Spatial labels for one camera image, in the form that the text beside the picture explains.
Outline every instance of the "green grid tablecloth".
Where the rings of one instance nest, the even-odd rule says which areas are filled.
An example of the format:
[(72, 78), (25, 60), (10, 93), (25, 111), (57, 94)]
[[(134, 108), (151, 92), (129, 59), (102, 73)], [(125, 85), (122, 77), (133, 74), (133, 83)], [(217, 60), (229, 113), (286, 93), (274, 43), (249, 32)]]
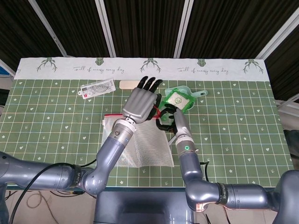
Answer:
[[(48, 163), (94, 160), (104, 115), (120, 113), (131, 94), (115, 81), (114, 92), (78, 96), (80, 85), (95, 81), (15, 80), (0, 119), (1, 151)], [(274, 187), (293, 168), (269, 82), (164, 81), (158, 91), (165, 97), (165, 89), (180, 85), (208, 91), (186, 118), (199, 160), (210, 161), (210, 181)], [(183, 187), (174, 144), (171, 151), (175, 167), (115, 167), (108, 186)]]

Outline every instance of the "robot finger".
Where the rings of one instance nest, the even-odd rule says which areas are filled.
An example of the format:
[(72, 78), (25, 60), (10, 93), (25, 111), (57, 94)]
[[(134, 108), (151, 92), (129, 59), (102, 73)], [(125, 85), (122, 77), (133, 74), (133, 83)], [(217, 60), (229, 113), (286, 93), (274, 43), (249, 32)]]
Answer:
[(153, 81), (154, 81), (155, 79), (156, 79), (155, 77), (150, 78), (150, 79), (148, 80), (148, 82), (145, 84), (144, 89), (145, 89), (145, 90), (149, 90), (151, 84), (153, 83)]
[(137, 85), (137, 88), (142, 89), (143, 86), (144, 86), (144, 83), (145, 83), (145, 81), (146, 81), (147, 79), (148, 79), (148, 76), (143, 77), (143, 78), (140, 80), (139, 84)]
[(161, 97), (162, 97), (162, 95), (160, 93), (157, 94), (156, 103), (155, 103), (153, 109), (151, 109), (147, 120), (151, 120), (155, 116), (157, 111), (158, 111), (158, 116), (160, 115), (159, 105), (160, 105), (160, 102), (161, 102)]
[(149, 89), (150, 92), (155, 92), (158, 86), (163, 82), (162, 79), (158, 79)]
[(161, 112), (160, 112), (160, 117), (162, 117), (164, 114), (166, 113), (170, 113), (170, 114), (174, 114), (176, 110), (173, 110), (172, 108), (168, 108), (166, 107), (165, 109), (163, 109)]
[(156, 126), (158, 129), (166, 132), (177, 132), (175, 121), (171, 125), (162, 125), (159, 119), (156, 119)]
[(166, 107), (173, 109), (174, 111), (177, 110), (177, 107), (172, 104), (165, 104)]

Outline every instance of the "robotic hand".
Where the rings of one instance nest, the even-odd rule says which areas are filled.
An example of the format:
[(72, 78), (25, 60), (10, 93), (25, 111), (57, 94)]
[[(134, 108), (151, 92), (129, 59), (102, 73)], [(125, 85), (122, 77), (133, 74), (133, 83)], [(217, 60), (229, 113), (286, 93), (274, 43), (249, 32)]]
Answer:
[(202, 180), (202, 172), (189, 125), (180, 109), (173, 105), (165, 105), (160, 116), (172, 114), (171, 125), (161, 125), (160, 130), (174, 132), (177, 141), (182, 177), (185, 182), (186, 199), (193, 211), (204, 211), (208, 204), (216, 203), (227, 209), (238, 210), (273, 210), (278, 214), (274, 224), (299, 224), (297, 206), (299, 201), (299, 171), (285, 172), (273, 190), (266, 190), (257, 184), (223, 184)]
[(122, 109), (122, 115), (127, 120), (133, 120), (136, 124), (152, 119), (161, 101), (161, 94), (156, 95), (154, 92), (162, 80), (158, 79), (152, 85), (155, 80), (155, 77), (152, 77), (144, 84), (147, 78), (145, 76), (141, 79)]

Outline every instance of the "black curtain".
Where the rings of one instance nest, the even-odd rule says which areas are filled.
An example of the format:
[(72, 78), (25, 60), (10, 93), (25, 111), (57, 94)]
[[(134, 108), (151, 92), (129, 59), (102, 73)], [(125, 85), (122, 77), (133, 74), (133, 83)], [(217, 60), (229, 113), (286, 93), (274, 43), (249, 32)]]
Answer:
[(94, 0), (37, 0), (66, 53), (110, 57)]
[(173, 57), (184, 0), (105, 0), (118, 57)]
[(255, 58), (298, 0), (195, 0), (181, 58)]
[(299, 27), (265, 60), (275, 99), (299, 93)]
[(22, 57), (61, 53), (27, 0), (0, 1), (0, 59), (14, 71)]

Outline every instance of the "black cable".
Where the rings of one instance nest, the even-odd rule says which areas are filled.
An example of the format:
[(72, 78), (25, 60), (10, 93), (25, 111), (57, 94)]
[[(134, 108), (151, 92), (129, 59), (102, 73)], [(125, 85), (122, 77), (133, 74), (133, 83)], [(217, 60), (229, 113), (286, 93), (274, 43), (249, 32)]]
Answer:
[(226, 217), (226, 220), (228, 221), (228, 224), (231, 224), (230, 223), (230, 220), (229, 220), (229, 218), (228, 218), (228, 214), (227, 214), (227, 212), (226, 212), (226, 209), (223, 207), (223, 210), (224, 210), (224, 214), (225, 214), (225, 217)]
[(89, 165), (92, 165), (94, 162), (96, 162), (96, 160), (97, 160), (97, 159), (95, 159), (94, 161), (91, 161), (91, 162), (88, 163), (88, 164), (82, 165), (82, 166), (80, 166), (80, 167), (81, 167), (81, 168), (83, 168), (83, 167), (88, 167)]
[(207, 214), (205, 214), (205, 215), (206, 215), (207, 224), (211, 224), (211, 221), (210, 221), (209, 217), (207, 216)]
[(74, 165), (71, 165), (69, 163), (65, 163), (65, 162), (60, 162), (60, 163), (54, 163), (54, 164), (51, 164), (47, 167), (45, 167), (44, 169), (42, 169), (38, 174), (35, 175), (35, 177), (33, 177), (33, 179), (30, 181), (30, 183), (27, 185), (27, 187), (23, 190), (23, 192), (21, 193), (18, 201), (16, 202), (15, 206), (14, 206), (14, 209), (13, 209), (13, 212), (11, 213), (11, 216), (10, 216), (10, 219), (9, 219), (9, 224), (13, 224), (14, 222), (14, 216), (15, 216), (15, 213), (21, 203), (21, 200), (23, 199), (23, 197), (25, 196), (26, 192), (29, 190), (29, 188), (31, 187), (31, 185), (34, 183), (34, 181), (37, 180), (37, 178), (43, 174), (45, 171), (47, 171), (48, 169), (52, 168), (52, 167), (57, 167), (57, 166), (70, 166), (70, 167), (73, 167), (74, 168)]
[[(28, 203), (28, 202), (29, 202), (29, 199), (30, 199), (32, 196), (34, 196), (34, 195), (39, 195), (39, 202), (37, 203), (36, 206), (30, 206), (29, 203)], [(35, 209), (35, 208), (37, 208), (37, 207), (42, 203), (42, 199), (45, 201), (45, 203), (46, 203), (46, 205), (47, 205), (47, 207), (48, 207), (48, 209), (49, 209), (49, 212), (50, 212), (52, 218), (54, 219), (54, 221), (56, 222), (56, 224), (59, 224), (59, 222), (57, 221), (57, 219), (56, 219), (56, 218), (54, 217), (54, 215), (53, 215), (53, 212), (52, 212), (52, 210), (51, 210), (51, 208), (50, 208), (50, 206), (49, 206), (48, 201), (47, 201), (46, 198), (42, 195), (42, 193), (41, 193), (40, 190), (38, 191), (38, 193), (36, 193), (36, 194), (32, 194), (32, 195), (30, 195), (30, 196), (27, 198), (27, 201), (26, 201), (27, 207), (28, 207), (28, 208), (31, 208), (31, 209)]]
[(62, 195), (71, 195), (71, 193), (70, 193), (70, 192), (67, 192), (67, 191), (66, 191), (66, 193), (65, 193), (65, 192), (61, 192), (61, 191), (58, 190), (57, 192), (58, 192), (59, 194), (62, 194)]
[(58, 194), (55, 194), (53, 191), (50, 190), (50, 193), (53, 194), (53, 195), (56, 195), (58, 197), (76, 197), (76, 196), (79, 196), (79, 195), (71, 195), (71, 196), (63, 196), (63, 195), (58, 195)]
[(5, 75), (5, 76), (0, 76), (0, 78), (10, 78), (10, 80), (13, 82), (14, 81), (14, 77), (9, 74), (9, 76)]
[(205, 177), (206, 177), (206, 181), (208, 181), (208, 182), (209, 182), (209, 178), (207, 177), (207, 166), (208, 166), (209, 162), (210, 161), (199, 163), (200, 165), (205, 165)]
[(94, 199), (97, 199), (97, 197), (95, 197), (95, 196), (93, 196), (93, 195), (91, 195), (91, 194), (89, 194), (89, 196), (93, 197)]
[(6, 201), (7, 199), (9, 199), (9, 198), (10, 198), (12, 195), (14, 195), (15, 193), (17, 193), (17, 191), (15, 191), (15, 192), (13, 192), (13, 193), (11, 193), (11, 191), (9, 191), (8, 196), (5, 197), (5, 201)]

